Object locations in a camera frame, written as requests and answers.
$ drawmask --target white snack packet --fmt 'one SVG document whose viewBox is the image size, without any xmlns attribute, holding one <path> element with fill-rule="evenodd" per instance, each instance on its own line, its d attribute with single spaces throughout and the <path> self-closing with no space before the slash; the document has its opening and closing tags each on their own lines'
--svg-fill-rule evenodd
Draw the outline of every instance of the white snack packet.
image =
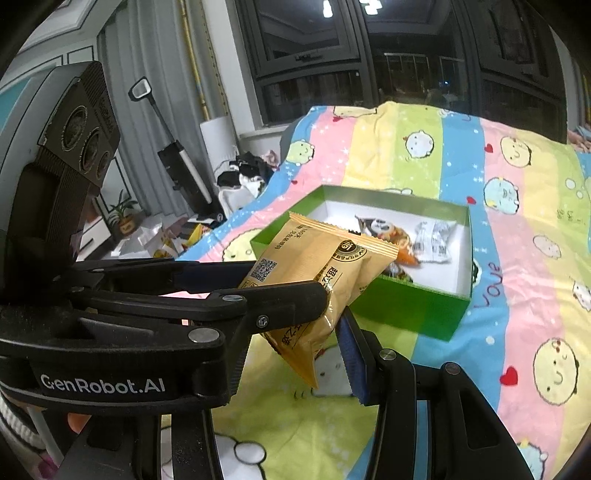
<svg viewBox="0 0 591 480">
<path fill-rule="evenodd" d="M 452 260 L 447 240 L 456 227 L 456 222 L 425 220 L 417 225 L 417 238 L 413 243 L 413 254 L 419 262 L 446 263 Z"/>
</svg>

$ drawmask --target logo on package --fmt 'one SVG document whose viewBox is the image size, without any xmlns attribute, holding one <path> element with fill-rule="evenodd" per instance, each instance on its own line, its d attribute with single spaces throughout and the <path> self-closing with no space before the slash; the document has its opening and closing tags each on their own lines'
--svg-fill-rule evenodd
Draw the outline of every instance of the logo on package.
<svg viewBox="0 0 591 480">
<path fill-rule="evenodd" d="M 344 240 L 336 249 L 333 258 L 339 262 L 352 262 L 367 253 L 367 249 L 354 244 L 351 240 Z"/>
</svg>

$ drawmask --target red heart print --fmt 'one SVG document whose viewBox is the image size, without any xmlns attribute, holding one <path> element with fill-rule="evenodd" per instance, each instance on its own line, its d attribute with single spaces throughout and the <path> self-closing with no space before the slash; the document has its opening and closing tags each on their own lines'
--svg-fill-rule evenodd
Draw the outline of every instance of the red heart print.
<svg viewBox="0 0 591 480">
<path fill-rule="evenodd" d="M 515 367 L 508 367 L 507 372 L 501 375 L 499 380 L 501 385 L 505 385 L 506 387 L 514 387 L 517 385 L 519 378 L 517 376 L 517 370 L 515 370 Z"/>
</svg>

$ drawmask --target screw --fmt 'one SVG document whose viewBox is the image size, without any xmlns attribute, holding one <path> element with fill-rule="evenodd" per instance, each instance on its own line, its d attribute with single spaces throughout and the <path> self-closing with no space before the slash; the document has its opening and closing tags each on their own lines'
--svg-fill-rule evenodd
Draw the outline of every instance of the screw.
<svg viewBox="0 0 591 480">
<path fill-rule="evenodd" d="M 265 328 L 269 324 L 269 317 L 267 315 L 261 315 L 256 319 L 256 326 L 259 328 Z"/>
<path fill-rule="evenodd" d="M 244 300 L 244 297 L 242 295 L 224 295 L 222 297 L 222 300 L 224 300 L 224 301 L 241 301 L 241 300 Z"/>
<path fill-rule="evenodd" d="M 391 348 L 384 348 L 382 350 L 379 351 L 379 357 L 382 360 L 394 360 L 396 358 L 396 352 L 394 350 L 392 350 Z"/>
<path fill-rule="evenodd" d="M 219 332 L 213 328 L 195 328 L 189 332 L 189 340 L 195 343 L 209 343 L 219 337 Z"/>
<path fill-rule="evenodd" d="M 445 364 L 445 371 L 450 375 L 457 375 L 458 373 L 460 373 L 460 371 L 462 371 L 462 369 L 458 364 L 448 362 Z"/>
</svg>

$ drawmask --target ceiling light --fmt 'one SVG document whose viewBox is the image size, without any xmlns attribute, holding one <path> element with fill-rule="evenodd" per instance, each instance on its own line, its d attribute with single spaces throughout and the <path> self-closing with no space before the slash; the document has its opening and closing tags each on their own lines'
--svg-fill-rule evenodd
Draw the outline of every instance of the ceiling light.
<svg viewBox="0 0 591 480">
<path fill-rule="evenodd" d="M 359 0 L 359 3 L 365 4 L 365 13 L 368 15 L 377 15 L 378 10 L 382 8 L 380 0 Z"/>
<path fill-rule="evenodd" d="M 324 8 L 322 10 L 322 14 L 324 15 L 324 18 L 331 18 L 332 17 L 332 7 L 330 5 L 330 1 L 329 0 L 324 0 Z"/>
</svg>

